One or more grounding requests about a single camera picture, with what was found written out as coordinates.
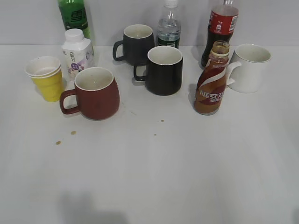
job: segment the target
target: white wall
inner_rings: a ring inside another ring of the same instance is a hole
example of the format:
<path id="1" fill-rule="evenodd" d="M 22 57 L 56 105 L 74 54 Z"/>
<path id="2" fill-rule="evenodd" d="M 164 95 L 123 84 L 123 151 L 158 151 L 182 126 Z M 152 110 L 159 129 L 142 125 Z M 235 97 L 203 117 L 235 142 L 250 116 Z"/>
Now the white wall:
<path id="1" fill-rule="evenodd" d="M 181 45 L 205 45 L 211 7 L 222 0 L 180 0 Z M 155 28 L 163 0 L 85 0 L 96 45 L 113 45 L 131 24 Z M 299 45 L 299 0 L 235 0 L 240 15 L 232 45 Z M 0 44 L 62 44 L 56 0 L 0 0 Z"/>

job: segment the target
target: white mug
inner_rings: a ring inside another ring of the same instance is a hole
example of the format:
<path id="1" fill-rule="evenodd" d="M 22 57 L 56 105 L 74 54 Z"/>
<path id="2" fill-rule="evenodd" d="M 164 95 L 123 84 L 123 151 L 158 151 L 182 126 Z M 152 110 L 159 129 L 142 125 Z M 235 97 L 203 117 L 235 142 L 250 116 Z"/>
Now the white mug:
<path id="1" fill-rule="evenodd" d="M 227 85 L 237 92 L 256 92 L 262 84 L 263 72 L 270 59 L 270 52 L 261 46 L 238 46 L 226 68 Z"/>

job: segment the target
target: paper cup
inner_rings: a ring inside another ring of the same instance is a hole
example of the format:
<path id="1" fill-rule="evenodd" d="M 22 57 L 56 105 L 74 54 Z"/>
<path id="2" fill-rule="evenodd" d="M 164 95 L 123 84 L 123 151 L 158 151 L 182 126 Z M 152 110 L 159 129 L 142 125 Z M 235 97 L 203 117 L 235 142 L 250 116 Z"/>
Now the paper cup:
<path id="1" fill-rule="evenodd" d="M 58 101 L 64 91 L 60 61 L 51 56 L 33 59 L 25 67 L 25 72 L 41 91 L 48 102 Z"/>

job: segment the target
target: dark gray mug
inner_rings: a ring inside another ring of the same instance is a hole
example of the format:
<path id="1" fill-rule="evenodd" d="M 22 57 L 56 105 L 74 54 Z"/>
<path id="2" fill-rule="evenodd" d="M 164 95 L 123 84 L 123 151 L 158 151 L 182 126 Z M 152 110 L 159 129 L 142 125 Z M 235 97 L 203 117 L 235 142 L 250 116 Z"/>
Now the dark gray mug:
<path id="1" fill-rule="evenodd" d="M 122 46 L 123 56 L 117 57 L 117 48 Z M 113 46 L 112 56 L 117 62 L 126 60 L 129 64 L 144 63 L 147 61 L 147 53 L 155 46 L 152 28 L 146 25 L 136 24 L 128 26 L 123 31 L 123 40 Z"/>
<path id="2" fill-rule="evenodd" d="M 146 65 L 146 75 L 137 76 L 137 67 Z M 158 46 L 148 52 L 146 63 L 134 65 L 134 78 L 145 81 L 146 88 L 157 95 L 176 93 L 182 85 L 183 54 L 170 46 Z"/>

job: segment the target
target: cola bottle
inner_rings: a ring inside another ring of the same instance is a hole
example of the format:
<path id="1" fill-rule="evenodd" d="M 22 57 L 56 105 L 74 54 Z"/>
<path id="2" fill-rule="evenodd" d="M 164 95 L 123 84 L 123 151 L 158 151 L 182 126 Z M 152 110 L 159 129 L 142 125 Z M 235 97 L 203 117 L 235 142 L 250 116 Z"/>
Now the cola bottle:
<path id="1" fill-rule="evenodd" d="M 194 109 L 198 113 L 212 115 L 218 111 L 226 87 L 228 54 L 229 43 L 214 42 L 207 65 L 197 82 Z"/>
<path id="2" fill-rule="evenodd" d="M 229 42 L 233 35 L 239 10 L 230 4 L 217 5 L 211 11 L 210 21 L 207 28 L 206 49 L 201 58 L 201 65 L 206 66 L 208 56 L 215 41 Z"/>

